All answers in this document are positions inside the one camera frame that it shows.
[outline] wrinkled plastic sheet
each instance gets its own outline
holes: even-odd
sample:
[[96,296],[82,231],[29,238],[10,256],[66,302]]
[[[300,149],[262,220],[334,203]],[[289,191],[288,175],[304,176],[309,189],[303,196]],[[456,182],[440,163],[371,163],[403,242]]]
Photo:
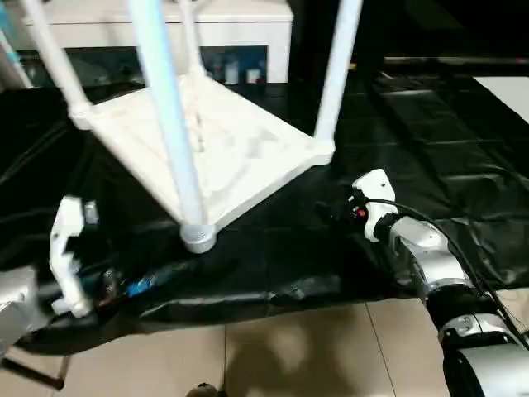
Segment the wrinkled plastic sheet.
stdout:
[[[95,102],[138,89],[88,91]],[[235,88],[311,132],[319,95],[303,85]],[[406,297],[409,274],[361,234],[337,231],[334,208],[363,173],[384,168],[397,200],[437,219],[496,288],[529,285],[529,126],[472,79],[351,80],[331,165],[315,167],[222,230],[193,256],[179,225],[89,132],[54,90],[0,95],[0,269],[33,265],[51,280],[48,238],[65,194],[98,205],[112,242],[85,247],[83,269],[127,278],[165,269],[157,288],[76,319],[65,315],[21,346],[70,354],[131,333],[229,323],[334,304]]]

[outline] grout line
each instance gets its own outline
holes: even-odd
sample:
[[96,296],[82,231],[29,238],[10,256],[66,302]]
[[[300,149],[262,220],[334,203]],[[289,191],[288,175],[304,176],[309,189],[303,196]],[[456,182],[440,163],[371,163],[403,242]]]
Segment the grout line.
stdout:
[[397,392],[395,391],[395,386],[393,384],[393,379],[391,379],[391,374],[389,373],[388,362],[386,361],[386,356],[384,355],[384,350],[382,349],[382,344],[380,343],[379,335],[377,333],[377,329],[374,326],[373,318],[371,317],[371,312],[369,311],[369,306],[367,304],[364,304],[364,305],[365,305],[365,308],[367,309],[367,314],[368,314],[369,320],[371,322],[371,327],[373,328],[373,331],[374,331],[374,337],[376,337],[377,343],[379,344],[380,354],[382,355],[382,360],[384,360],[384,365],[386,367],[386,372],[388,373],[389,383],[391,385],[391,388],[393,389],[393,395],[397,396]]

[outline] metal joint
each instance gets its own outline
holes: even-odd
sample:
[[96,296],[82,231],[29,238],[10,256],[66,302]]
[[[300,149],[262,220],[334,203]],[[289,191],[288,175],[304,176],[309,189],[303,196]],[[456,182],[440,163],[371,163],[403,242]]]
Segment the metal joint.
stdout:
[[500,332],[516,340],[502,318],[497,314],[491,313],[466,314],[451,319],[439,330],[439,342],[442,343],[445,337],[450,336],[452,330],[459,337],[469,337],[480,333]]

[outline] black tarp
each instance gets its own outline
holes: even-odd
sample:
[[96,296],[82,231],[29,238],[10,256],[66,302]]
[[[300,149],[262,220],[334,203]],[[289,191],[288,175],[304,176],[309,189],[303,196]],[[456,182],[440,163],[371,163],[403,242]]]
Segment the black tarp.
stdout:
[[[88,95],[97,102],[137,88]],[[311,87],[234,89],[313,131],[319,96]],[[441,222],[494,287],[529,285],[529,126],[472,79],[350,80],[332,164],[250,210],[201,256],[184,250],[179,226],[105,147],[73,127],[58,92],[4,93],[0,111],[0,269],[34,265],[46,291],[51,223],[61,198],[76,194],[96,200],[107,242],[84,247],[83,270],[111,266],[129,280],[169,274],[87,318],[58,318],[20,342],[29,351],[69,354],[129,333],[408,296],[407,272],[384,250],[315,211],[316,203],[339,206],[374,168],[386,170],[400,203]]]

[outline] white plastic leg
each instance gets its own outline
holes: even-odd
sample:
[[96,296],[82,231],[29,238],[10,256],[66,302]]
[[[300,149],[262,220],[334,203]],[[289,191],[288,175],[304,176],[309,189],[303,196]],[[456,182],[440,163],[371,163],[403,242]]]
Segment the white plastic leg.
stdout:
[[70,118],[77,128],[89,130],[90,124],[86,119],[92,104],[86,98],[68,56],[51,33],[41,0],[22,0],[22,4],[27,16],[33,20],[31,37],[55,85],[60,88],[66,98]]
[[172,178],[179,194],[184,223],[182,238],[190,251],[204,252],[215,244],[215,227],[206,224],[160,0],[129,0],[129,8],[141,68],[155,103]]
[[183,31],[185,42],[188,47],[189,73],[205,74],[206,70],[200,55],[200,45],[198,44],[198,32],[195,25],[195,16],[191,0],[179,0],[180,12],[182,13]]
[[355,46],[362,0],[341,0],[314,137],[334,151],[334,132]]

